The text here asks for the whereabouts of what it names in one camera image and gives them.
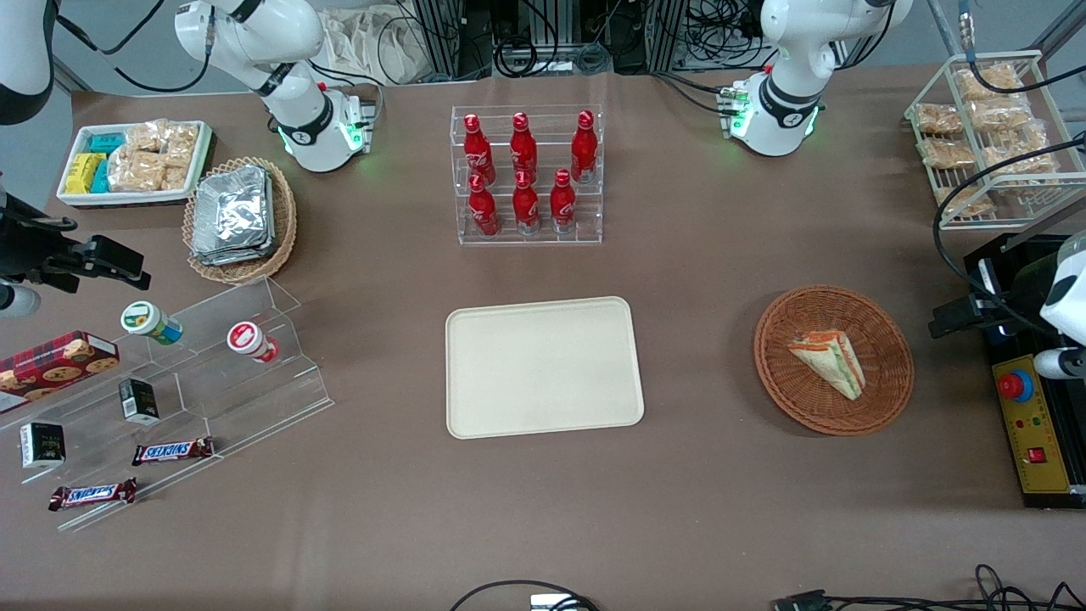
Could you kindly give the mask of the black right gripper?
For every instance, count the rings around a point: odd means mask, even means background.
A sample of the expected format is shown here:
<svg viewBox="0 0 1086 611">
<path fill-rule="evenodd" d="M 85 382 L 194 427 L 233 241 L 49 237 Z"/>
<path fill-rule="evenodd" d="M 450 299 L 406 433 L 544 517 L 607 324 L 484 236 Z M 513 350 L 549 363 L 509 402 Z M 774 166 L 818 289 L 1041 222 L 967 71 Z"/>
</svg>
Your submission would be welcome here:
<svg viewBox="0 0 1086 611">
<path fill-rule="evenodd" d="M 65 236 L 78 228 L 70 217 L 48 216 L 11 194 L 1 205 L 1 278 L 12 283 L 38 283 L 63 293 L 76 294 L 79 278 L 63 268 L 51 267 L 56 258 L 70 262 L 78 241 Z M 91 236 L 84 243 L 85 276 L 103 277 L 149 290 L 152 276 L 143 270 L 143 255 L 105 236 Z"/>
</svg>

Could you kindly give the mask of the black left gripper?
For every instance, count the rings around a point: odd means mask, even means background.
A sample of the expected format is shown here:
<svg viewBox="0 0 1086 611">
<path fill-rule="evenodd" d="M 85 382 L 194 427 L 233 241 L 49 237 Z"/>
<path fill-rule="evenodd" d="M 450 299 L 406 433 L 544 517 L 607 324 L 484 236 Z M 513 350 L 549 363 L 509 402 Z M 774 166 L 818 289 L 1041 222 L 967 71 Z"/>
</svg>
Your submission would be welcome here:
<svg viewBox="0 0 1086 611">
<path fill-rule="evenodd" d="M 1040 316 L 1041 306 L 1046 302 L 1049 290 L 1033 287 L 1013 287 L 1002 293 L 996 267 L 990 258 L 977 260 L 977 273 L 982 287 L 994 297 L 1002 301 L 997 305 L 990 295 L 980 289 L 970 288 L 972 302 L 948 302 L 933 309 L 933 320 L 929 322 L 929 334 L 932 339 L 946 338 L 962 332 L 962 330 L 998 330 L 1005 336 L 1015 336 L 1030 333 L 1041 336 L 1051 335 L 1051 324 Z M 973 303 L 977 316 L 973 318 Z"/>
</svg>

